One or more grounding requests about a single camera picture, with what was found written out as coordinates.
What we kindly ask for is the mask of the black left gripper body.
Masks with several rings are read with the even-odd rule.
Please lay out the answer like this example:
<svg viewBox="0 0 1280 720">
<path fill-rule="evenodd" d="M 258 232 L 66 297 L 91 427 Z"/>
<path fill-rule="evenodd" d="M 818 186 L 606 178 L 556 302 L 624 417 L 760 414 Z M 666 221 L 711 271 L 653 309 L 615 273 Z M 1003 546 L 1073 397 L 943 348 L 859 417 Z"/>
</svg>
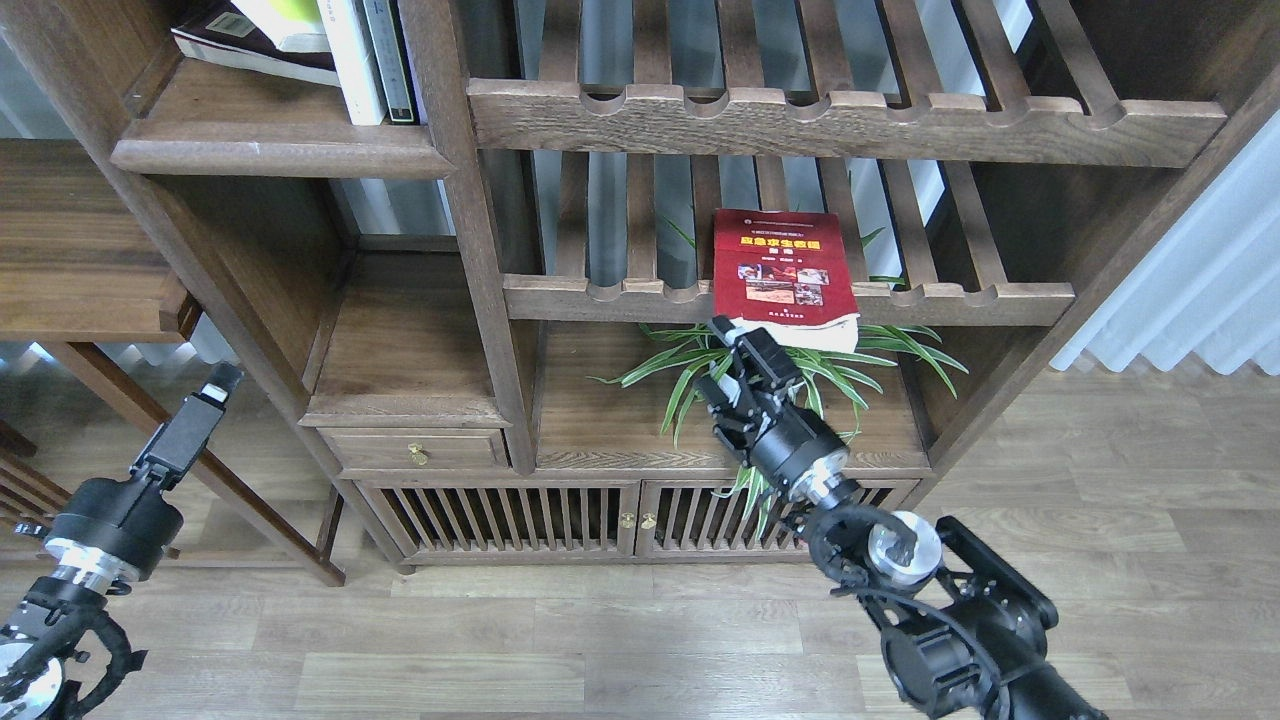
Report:
<svg viewBox="0 0 1280 720">
<path fill-rule="evenodd" d="M 163 498 L 172 487 L 157 477 L 84 482 L 44 542 L 58 560 L 52 577 L 97 593 L 114 580 L 147 580 L 183 524 L 180 512 Z"/>
</svg>

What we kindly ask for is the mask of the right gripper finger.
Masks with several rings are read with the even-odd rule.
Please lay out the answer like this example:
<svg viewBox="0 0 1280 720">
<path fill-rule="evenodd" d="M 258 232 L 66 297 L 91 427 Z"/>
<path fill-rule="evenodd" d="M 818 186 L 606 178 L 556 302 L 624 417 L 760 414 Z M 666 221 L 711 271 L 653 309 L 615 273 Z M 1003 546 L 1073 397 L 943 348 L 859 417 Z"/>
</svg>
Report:
<svg viewBox="0 0 1280 720">
<path fill-rule="evenodd" d="M 746 420 L 739 406 L 741 396 L 739 378 L 724 374 L 716 379 L 712 374 L 705 374 L 695 382 L 695 391 L 703 397 L 717 427 L 744 430 Z"/>
<path fill-rule="evenodd" d="M 803 383 L 803 373 L 768 329 L 748 331 L 727 316 L 713 316 L 710 331 L 731 355 L 733 372 L 716 382 L 728 401 L 748 391 L 781 396 Z"/>
</svg>

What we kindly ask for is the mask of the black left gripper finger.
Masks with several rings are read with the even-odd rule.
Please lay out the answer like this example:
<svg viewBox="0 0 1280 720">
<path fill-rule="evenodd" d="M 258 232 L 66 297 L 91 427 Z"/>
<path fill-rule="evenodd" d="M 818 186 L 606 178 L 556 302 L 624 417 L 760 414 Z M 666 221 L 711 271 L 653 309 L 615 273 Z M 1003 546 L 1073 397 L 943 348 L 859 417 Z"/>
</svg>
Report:
<svg viewBox="0 0 1280 720">
<path fill-rule="evenodd" d="M 163 491 L 173 489 L 205 450 L 243 377 L 238 366 L 219 363 L 204 387 L 188 395 L 175 415 L 150 438 L 131 466 L 131 478 L 157 482 Z"/>
</svg>

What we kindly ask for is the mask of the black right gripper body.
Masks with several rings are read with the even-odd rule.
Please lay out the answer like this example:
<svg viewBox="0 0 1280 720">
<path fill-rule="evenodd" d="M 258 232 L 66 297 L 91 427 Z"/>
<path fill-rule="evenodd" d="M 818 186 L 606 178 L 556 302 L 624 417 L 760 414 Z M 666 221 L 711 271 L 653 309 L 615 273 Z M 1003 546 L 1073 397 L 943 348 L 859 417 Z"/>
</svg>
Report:
<svg viewBox="0 0 1280 720">
<path fill-rule="evenodd" d="M 786 395 L 748 391 L 739 400 L 744 430 L 714 434 L 745 466 L 758 470 L 786 500 L 814 506 L 851 503 L 856 484 L 842 474 L 849 447 L 817 413 Z"/>
</svg>

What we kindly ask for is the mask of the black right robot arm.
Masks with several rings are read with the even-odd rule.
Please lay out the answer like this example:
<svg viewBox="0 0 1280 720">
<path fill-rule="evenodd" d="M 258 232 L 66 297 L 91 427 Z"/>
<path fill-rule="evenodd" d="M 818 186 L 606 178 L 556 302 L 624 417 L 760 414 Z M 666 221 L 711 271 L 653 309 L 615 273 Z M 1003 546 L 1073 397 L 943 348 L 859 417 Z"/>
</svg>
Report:
<svg viewBox="0 0 1280 720">
<path fill-rule="evenodd" d="M 956 518 L 927 521 L 861 503 L 842 473 L 847 446 L 790 396 L 801 373 L 764 329 L 710 323 L 731 369 L 698 382 L 716 436 L 796 509 L 786 518 L 836 594 L 879 633 L 900 696 L 927 717 L 1100 719 L 1047 660 L 1050 598 Z"/>
</svg>

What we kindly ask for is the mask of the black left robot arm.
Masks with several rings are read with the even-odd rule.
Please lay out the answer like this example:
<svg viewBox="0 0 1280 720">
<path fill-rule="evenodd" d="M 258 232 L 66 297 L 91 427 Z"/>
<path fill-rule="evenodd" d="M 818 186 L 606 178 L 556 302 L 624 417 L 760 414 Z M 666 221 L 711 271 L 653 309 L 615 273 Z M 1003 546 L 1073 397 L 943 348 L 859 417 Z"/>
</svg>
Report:
<svg viewBox="0 0 1280 720">
<path fill-rule="evenodd" d="M 146 653 L 132 650 L 108 598 L 148 579 L 175 539 L 183 516 L 164 493 L 205 450 L 242 375 L 218 364 L 157 428 L 127 480 L 87 479 L 50 527 L 17 528 L 40 538 L 58 566 L 3 624 L 5 719 L 81 719 L 143 666 Z"/>
</svg>

